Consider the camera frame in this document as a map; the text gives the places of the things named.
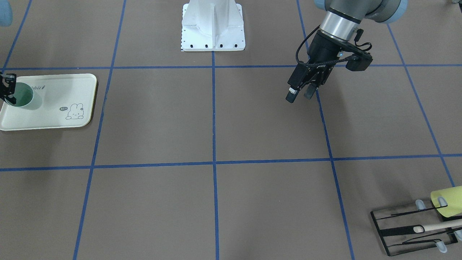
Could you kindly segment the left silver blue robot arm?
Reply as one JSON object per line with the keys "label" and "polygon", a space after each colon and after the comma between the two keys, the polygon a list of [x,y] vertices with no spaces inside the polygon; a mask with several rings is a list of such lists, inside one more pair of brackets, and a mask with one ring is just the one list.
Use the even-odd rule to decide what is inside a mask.
{"label": "left silver blue robot arm", "polygon": [[360,23],[364,19],[393,23],[403,16],[408,3],[407,0],[316,0],[316,6],[325,10],[326,16],[310,33],[313,40],[307,48],[307,61],[299,59],[306,40],[297,48],[297,65],[288,80],[286,101],[293,103],[303,88],[306,88],[305,98],[311,99],[340,62],[345,62],[345,67],[353,72],[366,70],[373,61],[369,52],[372,44],[358,44],[363,34]]}

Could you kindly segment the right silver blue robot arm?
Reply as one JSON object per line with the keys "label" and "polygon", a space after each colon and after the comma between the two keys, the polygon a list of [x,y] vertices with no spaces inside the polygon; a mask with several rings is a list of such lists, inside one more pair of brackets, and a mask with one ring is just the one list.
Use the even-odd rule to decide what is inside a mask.
{"label": "right silver blue robot arm", "polygon": [[[8,0],[0,1],[0,25],[1,27],[10,26],[13,22],[13,10]],[[4,74],[0,75],[0,97],[4,102],[16,105],[17,99],[14,96],[16,90],[17,75]]]}

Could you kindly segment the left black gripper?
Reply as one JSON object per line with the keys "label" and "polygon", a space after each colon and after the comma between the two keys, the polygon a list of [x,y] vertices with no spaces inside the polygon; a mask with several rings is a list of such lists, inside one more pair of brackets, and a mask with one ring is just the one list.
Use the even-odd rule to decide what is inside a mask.
{"label": "left black gripper", "polygon": [[[314,38],[307,49],[308,61],[302,61],[299,52],[313,34]],[[325,84],[334,66],[349,60],[348,57],[342,56],[343,46],[342,42],[328,37],[321,31],[312,31],[296,50],[297,64],[287,81],[290,87],[286,101],[294,103],[303,87],[306,88],[304,97],[312,99],[318,87]]]}

